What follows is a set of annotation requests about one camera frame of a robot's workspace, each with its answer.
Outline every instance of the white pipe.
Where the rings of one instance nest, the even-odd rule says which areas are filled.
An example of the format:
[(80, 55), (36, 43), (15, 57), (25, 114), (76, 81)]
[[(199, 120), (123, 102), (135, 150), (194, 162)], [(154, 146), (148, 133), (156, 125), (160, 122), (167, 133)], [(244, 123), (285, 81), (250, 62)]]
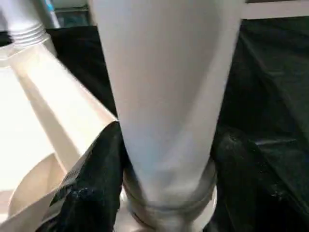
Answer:
[(182, 205), (200, 182), (243, 2), (94, 0), (126, 148), (152, 205)]
[(0, 10), (16, 46), (27, 47), (46, 39), (45, 29), (30, 0), (1, 0)]

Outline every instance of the black fabric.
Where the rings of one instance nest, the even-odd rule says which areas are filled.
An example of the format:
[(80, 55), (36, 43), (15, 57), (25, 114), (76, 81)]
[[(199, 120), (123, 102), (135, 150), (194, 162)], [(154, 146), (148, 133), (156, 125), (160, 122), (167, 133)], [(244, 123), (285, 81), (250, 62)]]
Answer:
[(113, 122), (66, 175), (46, 212), (52, 218), (37, 232), (112, 232), (126, 163), (119, 123)]
[(211, 153), (232, 226), (207, 231), (309, 230), (308, 25), (241, 25)]

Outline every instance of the white plastic part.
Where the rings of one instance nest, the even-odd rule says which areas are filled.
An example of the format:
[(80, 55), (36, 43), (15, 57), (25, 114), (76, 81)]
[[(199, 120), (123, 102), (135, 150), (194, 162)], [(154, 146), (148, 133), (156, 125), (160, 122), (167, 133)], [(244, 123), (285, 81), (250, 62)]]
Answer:
[[(31, 204), (31, 198), (40, 193), (30, 186), (17, 186), (38, 162), (54, 151), (18, 82), (16, 72), (9, 66), (9, 58), (17, 52), (12, 44), (0, 48), (0, 223), (8, 216), (11, 198), (8, 194), (14, 193), (11, 203), (20, 209)], [(38, 176), (32, 175), (31, 178), (33, 182), (41, 180)]]
[(283, 0), (245, 4), (242, 12), (244, 19), (286, 18), (309, 15), (308, 0)]
[(12, 194), (9, 217), (19, 213), (59, 186), (65, 173), (54, 154), (32, 167)]
[(45, 29), (30, 0), (1, 0), (0, 10), (14, 45), (27, 47), (42, 42)]
[(116, 118), (44, 44), (24, 49), (9, 61), (62, 169), (68, 172), (98, 134)]
[(152, 205), (182, 205), (199, 184), (243, 3), (94, 0), (126, 148)]

